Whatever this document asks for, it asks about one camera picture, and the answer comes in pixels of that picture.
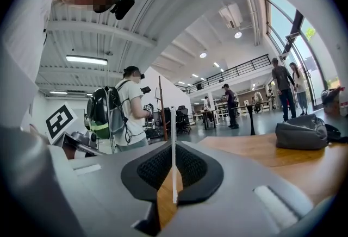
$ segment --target gray bag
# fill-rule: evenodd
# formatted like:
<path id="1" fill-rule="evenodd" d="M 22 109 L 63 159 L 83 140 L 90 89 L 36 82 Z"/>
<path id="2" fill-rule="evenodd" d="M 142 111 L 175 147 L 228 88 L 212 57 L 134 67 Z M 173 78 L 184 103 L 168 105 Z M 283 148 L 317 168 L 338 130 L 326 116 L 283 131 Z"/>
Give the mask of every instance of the gray bag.
<path id="1" fill-rule="evenodd" d="M 278 148 L 315 150 L 327 146 L 324 121 L 315 114 L 278 123 L 276 127 Z"/>

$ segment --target ceiling light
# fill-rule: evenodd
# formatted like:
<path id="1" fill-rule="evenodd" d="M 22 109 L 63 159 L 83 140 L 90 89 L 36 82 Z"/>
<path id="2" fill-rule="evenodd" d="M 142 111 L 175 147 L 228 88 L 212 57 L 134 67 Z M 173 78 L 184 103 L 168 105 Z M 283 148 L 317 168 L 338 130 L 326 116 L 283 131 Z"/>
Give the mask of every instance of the ceiling light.
<path id="1" fill-rule="evenodd" d="M 92 63 L 92 64 L 100 64 L 100 65 L 108 64 L 107 59 L 95 58 L 95 57 L 81 57 L 78 55 L 67 55 L 66 60 L 72 61 L 72 62 Z"/>
<path id="2" fill-rule="evenodd" d="M 62 95 L 67 95 L 67 92 L 65 91 L 50 91 L 51 94 L 62 94 Z"/>
<path id="3" fill-rule="evenodd" d="M 240 31 L 236 32 L 236 34 L 234 35 L 234 37 L 235 37 L 236 39 L 241 38 L 241 32 L 240 32 Z"/>

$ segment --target gray floor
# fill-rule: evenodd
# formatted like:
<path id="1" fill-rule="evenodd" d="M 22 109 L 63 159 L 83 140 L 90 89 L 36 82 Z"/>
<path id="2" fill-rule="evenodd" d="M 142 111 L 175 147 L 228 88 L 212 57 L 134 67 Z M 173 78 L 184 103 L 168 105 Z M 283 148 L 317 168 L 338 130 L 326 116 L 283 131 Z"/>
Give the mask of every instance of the gray floor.
<path id="1" fill-rule="evenodd" d="M 315 112 L 317 117 L 323 119 L 325 123 L 337 127 L 342 135 L 348 135 L 348 118 L 343 117 L 329 117 L 324 113 L 324 110 L 320 109 Z M 277 123 L 283 121 L 283 111 L 281 110 L 272 110 L 265 111 L 259 114 L 253 114 L 254 120 L 254 129 L 257 135 L 260 134 L 269 134 L 274 133 Z M 196 125 L 191 126 L 192 131 L 190 134 L 180 134 L 178 140 L 190 141 L 190 142 L 200 142 L 207 136 L 244 136 L 250 135 L 251 126 L 250 126 L 250 117 L 249 115 L 240 116 L 237 118 L 239 124 L 239 129 L 230 129 L 228 127 L 229 123 L 220 122 L 219 125 L 216 125 L 214 129 L 213 123 L 209 124 L 209 130 L 204 129 L 202 120 L 196 121 Z"/>

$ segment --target floor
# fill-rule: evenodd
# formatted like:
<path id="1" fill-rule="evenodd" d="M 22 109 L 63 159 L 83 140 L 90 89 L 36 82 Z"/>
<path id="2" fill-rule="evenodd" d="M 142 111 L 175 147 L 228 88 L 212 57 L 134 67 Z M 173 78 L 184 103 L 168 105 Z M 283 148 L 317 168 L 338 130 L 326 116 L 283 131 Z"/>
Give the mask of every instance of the floor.
<path id="1" fill-rule="evenodd" d="M 342 136 L 348 135 L 348 118 L 344 118 L 341 116 L 330 117 L 324 113 L 323 109 L 317 110 L 315 112 L 317 117 L 324 120 L 325 123 L 333 125 L 337 127 Z M 265 111 L 263 113 L 253 114 L 254 120 L 254 129 L 257 135 L 261 134 L 270 134 L 275 132 L 275 128 L 277 123 L 283 121 L 283 111 L 282 110 L 271 110 Z M 191 126 L 192 131 L 190 134 L 184 133 L 180 134 L 177 139 L 181 141 L 190 141 L 193 143 L 198 143 L 203 140 L 207 136 L 243 136 L 250 135 L 251 126 L 250 126 L 250 117 L 249 114 L 240 116 L 237 118 L 237 122 L 239 124 L 239 129 L 230 129 L 228 127 L 229 123 L 224 121 L 220 121 L 219 125 L 216 125 L 216 129 L 214 129 L 213 123 L 209 124 L 209 129 L 205 130 L 202 120 L 196 121 L 196 125 Z M 163 141 L 163 139 L 152 139 L 151 143 L 155 143 L 158 141 Z M 99 141 L 99 150 L 101 152 L 112 154 L 110 148 L 109 140 L 100 140 Z"/>

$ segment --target gray shirt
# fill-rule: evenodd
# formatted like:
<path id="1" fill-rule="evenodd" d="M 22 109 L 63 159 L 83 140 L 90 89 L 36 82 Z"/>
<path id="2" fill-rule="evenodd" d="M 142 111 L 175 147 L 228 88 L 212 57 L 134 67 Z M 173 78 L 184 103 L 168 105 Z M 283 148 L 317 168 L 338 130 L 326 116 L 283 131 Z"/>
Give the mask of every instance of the gray shirt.
<path id="1" fill-rule="evenodd" d="M 290 88 L 290 84 L 288 81 L 289 75 L 290 73 L 288 69 L 286 69 L 284 66 L 277 66 L 273 68 L 272 76 L 273 76 L 273 79 L 277 80 L 278 89 L 280 91 Z"/>

